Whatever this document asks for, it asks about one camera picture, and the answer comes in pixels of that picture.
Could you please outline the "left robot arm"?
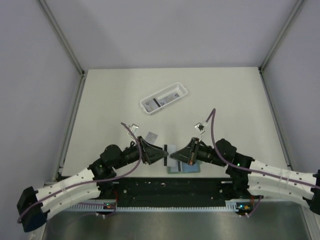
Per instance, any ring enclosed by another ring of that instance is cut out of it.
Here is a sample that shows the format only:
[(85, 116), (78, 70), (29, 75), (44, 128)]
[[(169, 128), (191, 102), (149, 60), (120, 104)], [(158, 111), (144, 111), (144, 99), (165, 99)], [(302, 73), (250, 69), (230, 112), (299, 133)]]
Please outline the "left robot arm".
[(141, 136), (124, 150), (115, 144), (108, 145), (96, 161), (75, 175), (42, 188), (25, 188), (16, 204), (17, 222), (29, 233), (71, 206), (99, 197), (109, 198), (114, 191), (113, 182), (119, 179), (117, 169), (132, 163), (151, 165), (168, 155)]

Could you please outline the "card with black stripe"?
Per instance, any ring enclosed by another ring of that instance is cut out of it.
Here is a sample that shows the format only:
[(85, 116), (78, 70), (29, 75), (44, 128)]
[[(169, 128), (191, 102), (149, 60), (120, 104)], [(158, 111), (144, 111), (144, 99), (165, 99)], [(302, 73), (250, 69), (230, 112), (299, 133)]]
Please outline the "card with black stripe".
[(176, 151), (176, 146), (172, 144), (164, 144), (163, 149), (168, 153), (168, 156), (163, 159), (163, 165), (169, 168), (175, 167), (177, 161), (171, 158), (170, 155)]

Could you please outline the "green card holder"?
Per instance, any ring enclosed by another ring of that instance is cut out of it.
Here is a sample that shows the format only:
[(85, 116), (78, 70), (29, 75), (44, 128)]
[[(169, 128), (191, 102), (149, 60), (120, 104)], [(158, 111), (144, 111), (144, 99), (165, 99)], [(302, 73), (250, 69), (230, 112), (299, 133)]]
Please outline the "green card holder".
[(167, 172), (169, 174), (191, 174), (191, 173), (200, 173), (200, 165), (196, 163), (195, 165), (188, 165), (187, 163), (181, 162), (182, 163), (182, 169), (183, 172), (174, 172), (174, 167), (167, 167)]

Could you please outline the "silver card with stripe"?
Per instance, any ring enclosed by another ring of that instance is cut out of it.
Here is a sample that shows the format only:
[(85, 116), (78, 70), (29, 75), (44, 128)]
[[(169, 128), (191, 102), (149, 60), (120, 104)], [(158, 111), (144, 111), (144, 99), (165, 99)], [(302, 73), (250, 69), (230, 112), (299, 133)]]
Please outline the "silver card with stripe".
[(180, 161), (176, 161), (176, 165), (175, 165), (173, 171), (175, 173), (182, 173), (183, 172), (183, 165)]

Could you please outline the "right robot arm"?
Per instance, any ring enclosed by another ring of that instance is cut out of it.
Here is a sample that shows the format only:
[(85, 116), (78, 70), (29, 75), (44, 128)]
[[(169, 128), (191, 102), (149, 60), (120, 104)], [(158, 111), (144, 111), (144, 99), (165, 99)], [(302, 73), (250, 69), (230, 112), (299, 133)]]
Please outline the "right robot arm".
[(320, 174), (281, 169), (237, 152), (225, 139), (213, 146), (193, 137), (188, 145), (170, 158), (194, 165), (197, 161), (225, 167), (233, 182), (233, 192), (239, 198), (247, 195), (282, 199), (320, 213)]

